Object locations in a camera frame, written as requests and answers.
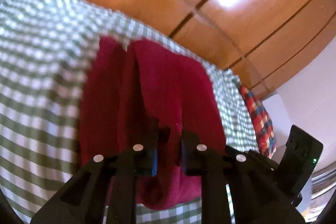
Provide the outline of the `magenta long-sleeve shirt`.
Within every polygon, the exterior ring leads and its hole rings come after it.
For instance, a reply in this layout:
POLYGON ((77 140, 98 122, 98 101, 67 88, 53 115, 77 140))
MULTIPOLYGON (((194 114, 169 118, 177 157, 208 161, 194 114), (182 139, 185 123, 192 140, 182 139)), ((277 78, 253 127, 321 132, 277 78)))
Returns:
POLYGON ((84 87, 80 108, 81 163, 95 155, 111 157, 164 131, 158 145, 158 174, 141 177, 138 202, 152 210, 169 209, 201 195, 201 180, 181 167, 183 131, 223 153, 224 129, 203 66, 148 40, 127 49, 102 37, 84 87))

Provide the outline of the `red blue plaid cloth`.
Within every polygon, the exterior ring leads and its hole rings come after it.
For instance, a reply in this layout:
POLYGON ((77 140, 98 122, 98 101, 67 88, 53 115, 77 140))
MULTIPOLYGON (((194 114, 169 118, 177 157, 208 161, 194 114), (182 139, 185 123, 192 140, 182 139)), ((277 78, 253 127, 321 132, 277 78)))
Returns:
POLYGON ((259 152, 271 159, 276 152, 276 137, 272 120, 262 102, 252 91, 240 85, 239 92, 252 120, 259 152))

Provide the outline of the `green white checkered bedsheet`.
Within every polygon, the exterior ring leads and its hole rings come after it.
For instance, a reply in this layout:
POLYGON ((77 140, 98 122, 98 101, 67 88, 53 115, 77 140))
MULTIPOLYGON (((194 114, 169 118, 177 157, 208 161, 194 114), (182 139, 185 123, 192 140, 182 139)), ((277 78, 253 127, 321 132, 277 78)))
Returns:
POLYGON ((1 191, 24 223, 77 171, 79 108, 100 36, 200 61, 229 146, 258 150, 240 79, 150 26, 85 0, 1 0, 1 191))

